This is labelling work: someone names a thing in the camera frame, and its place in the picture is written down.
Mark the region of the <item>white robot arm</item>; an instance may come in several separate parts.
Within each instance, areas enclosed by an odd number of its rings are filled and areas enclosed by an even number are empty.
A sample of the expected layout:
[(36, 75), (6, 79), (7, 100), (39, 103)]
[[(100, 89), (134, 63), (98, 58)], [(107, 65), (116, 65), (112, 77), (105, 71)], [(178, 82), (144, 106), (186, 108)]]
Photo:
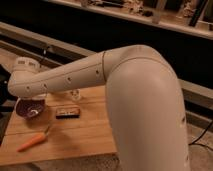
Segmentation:
[(106, 50), (44, 72), (36, 60), (19, 57), (8, 90), (26, 99), (100, 85), (123, 171), (190, 171), (181, 86), (150, 46)]

